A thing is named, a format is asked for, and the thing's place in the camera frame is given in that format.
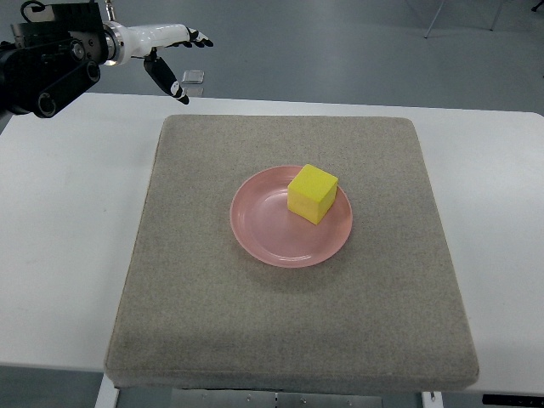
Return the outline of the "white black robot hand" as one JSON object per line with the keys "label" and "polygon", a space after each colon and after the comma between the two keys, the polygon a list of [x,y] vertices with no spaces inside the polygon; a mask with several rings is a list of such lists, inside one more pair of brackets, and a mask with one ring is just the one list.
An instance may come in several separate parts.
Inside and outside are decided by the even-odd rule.
{"label": "white black robot hand", "polygon": [[213,42],[205,34],[182,24],[126,27],[108,21],[104,23],[104,29],[108,46],[106,65],[123,65],[130,59],[143,60],[145,71],[163,93],[184,105],[190,102],[177,77],[158,56],[158,51],[177,46],[211,48]]}

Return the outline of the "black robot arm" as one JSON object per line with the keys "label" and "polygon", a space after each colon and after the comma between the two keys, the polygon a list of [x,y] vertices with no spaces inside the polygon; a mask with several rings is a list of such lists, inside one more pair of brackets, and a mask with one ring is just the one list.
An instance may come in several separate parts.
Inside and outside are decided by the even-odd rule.
{"label": "black robot arm", "polygon": [[114,46],[95,1],[25,1],[20,13],[1,43],[1,116],[51,118],[99,81]]}

